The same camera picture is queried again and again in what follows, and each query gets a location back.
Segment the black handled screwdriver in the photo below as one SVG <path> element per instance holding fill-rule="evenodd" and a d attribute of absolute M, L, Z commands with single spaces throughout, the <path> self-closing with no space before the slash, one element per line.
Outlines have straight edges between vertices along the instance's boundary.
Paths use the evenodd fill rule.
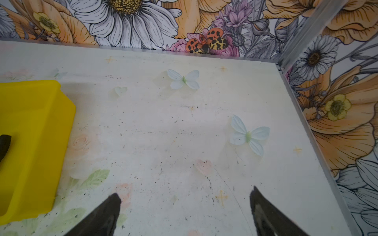
<path fill-rule="evenodd" d="M 0 136 L 0 162 L 5 158 L 11 145 L 11 136 L 10 135 L 1 135 Z"/>

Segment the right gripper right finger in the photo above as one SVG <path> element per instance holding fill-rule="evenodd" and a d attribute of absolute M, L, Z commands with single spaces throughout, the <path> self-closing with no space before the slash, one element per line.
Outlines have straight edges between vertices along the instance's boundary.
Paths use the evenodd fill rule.
<path fill-rule="evenodd" d="M 250 193 L 250 206 L 259 236 L 306 236 L 301 228 L 270 203 L 254 187 Z"/>

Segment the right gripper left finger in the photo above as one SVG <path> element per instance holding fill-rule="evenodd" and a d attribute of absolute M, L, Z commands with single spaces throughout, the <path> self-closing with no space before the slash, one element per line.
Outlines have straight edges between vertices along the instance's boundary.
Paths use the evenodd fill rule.
<path fill-rule="evenodd" d="M 120 208 L 121 199 L 113 193 L 65 236 L 113 236 Z"/>

